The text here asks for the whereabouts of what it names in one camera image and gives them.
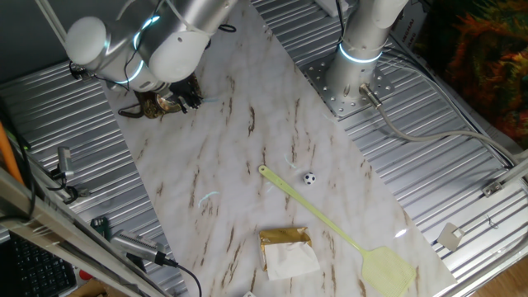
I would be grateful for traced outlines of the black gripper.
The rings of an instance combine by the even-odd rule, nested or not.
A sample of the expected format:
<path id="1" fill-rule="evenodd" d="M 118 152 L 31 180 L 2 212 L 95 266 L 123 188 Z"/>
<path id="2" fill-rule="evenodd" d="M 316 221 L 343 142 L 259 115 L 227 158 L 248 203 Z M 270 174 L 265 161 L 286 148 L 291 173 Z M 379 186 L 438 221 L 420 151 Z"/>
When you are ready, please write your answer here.
<path id="1" fill-rule="evenodd" d="M 188 112 L 189 107 L 198 109 L 203 103 L 200 85 L 194 73 L 180 82 L 172 83 L 169 89 L 173 94 L 181 96 L 177 98 L 177 103 L 183 114 Z"/>

